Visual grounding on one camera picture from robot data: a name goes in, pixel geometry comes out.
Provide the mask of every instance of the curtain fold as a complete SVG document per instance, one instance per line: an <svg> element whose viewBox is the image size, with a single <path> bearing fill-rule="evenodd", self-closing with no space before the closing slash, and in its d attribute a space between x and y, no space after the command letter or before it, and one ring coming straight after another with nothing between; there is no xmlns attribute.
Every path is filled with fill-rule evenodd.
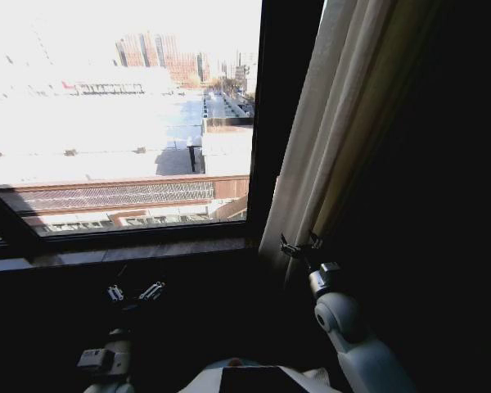
<svg viewBox="0 0 491 393"><path fill-rule="evenodd" d="M291 274L280 234L306 243L362 91L390 0L328 0L259 255Z"/></svg>

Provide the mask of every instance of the dark wall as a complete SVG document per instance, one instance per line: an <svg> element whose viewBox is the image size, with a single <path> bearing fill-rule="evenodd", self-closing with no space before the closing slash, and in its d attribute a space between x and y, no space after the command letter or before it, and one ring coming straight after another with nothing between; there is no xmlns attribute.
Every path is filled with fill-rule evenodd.
<svg viewBox="0 0 491 393"><path fill-rule="evenodd" d="M491 8L444 8L332 249L422 390L491 386Z"/></svg>

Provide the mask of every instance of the railing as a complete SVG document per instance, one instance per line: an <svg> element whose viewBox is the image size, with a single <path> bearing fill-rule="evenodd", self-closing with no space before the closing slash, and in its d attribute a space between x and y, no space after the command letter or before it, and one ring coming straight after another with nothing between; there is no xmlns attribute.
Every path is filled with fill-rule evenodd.
<svg viewBox="0 0 491 393"><path fill-rule="evenodd" d="M247 195L249 176L203 174L116 182L52 183L0 187L0 197L18 214L61 215L142 207L181 206Z"/></svg>

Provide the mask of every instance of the metal clamp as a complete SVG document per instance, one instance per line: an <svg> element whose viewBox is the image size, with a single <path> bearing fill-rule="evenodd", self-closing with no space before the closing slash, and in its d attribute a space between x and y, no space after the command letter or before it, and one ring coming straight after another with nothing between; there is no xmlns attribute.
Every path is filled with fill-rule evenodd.
<svg viewBox="0 0 491 393"><path fill-rule="evenodd" d="M117 302L122 301L124 299L124 293L116 285L113 285L112 287L107 288L107 294L109 295L109 297L111 298L111 301L113 301L113 303L117 303Z"/></svg>
<svg viewBox="0 0 491 393"><path fill-rule="evenodd" d="M156 282L153 285L151 285L149 288L147 288L139 297L139 300L156 300L159 298L159 296L162 294L162 291L164 290L165 283L164 282Z"/></svg>

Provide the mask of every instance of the tall building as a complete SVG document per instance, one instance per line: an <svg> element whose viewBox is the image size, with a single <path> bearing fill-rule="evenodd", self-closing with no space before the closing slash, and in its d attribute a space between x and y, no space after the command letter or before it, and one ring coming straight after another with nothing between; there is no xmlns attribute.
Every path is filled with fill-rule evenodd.
<svg viewBox="0 0 491 393"><path fill-rule="evenodd" d="M153 44L149 31L145 34L140 34L140 46L142 48L145 66L157 67L159 65L158 53L156 51L156 45Z"/></svg>
<svg viewBox="0 0 491 393"><path fill-rule="evenodd" d="M158 53L158 61L160 63L160 67L165 68L164 47L162 45L162 37L157 35L155 37L155 44L156 44L156 52Z"/></svg>
<svg viewBox="0 0 491 393"><path fill-rule="evenodd" d="M209 62L205 53L196 55L196 65L198 67L198 76L201 82L209 81Z"/></svg>
<svg viewBox="0 0 491 393"><path fill-rule="evenodd" d="M159 65L151 33L127 34L116 42L120 64L125 67L156 67Z"/></svg>
<svg viewBox="0 0 491 393"><path fill-rule="evenodd" d="M236 79L244 87L244 93L256 92L256 79L258 76L259 54L257 52L239 52Z"/></svg>
<svg viewBox="0 0 491 393"><path fill-rule="evenodd" d="M174 35L159 35L155 41L158 43L156 46L158 47L160 64L163 58L164 66L171 74L171 79L174 82L188 85L195 79L201 79L198 72L197 56L194 53L180 51Z"/></svg>

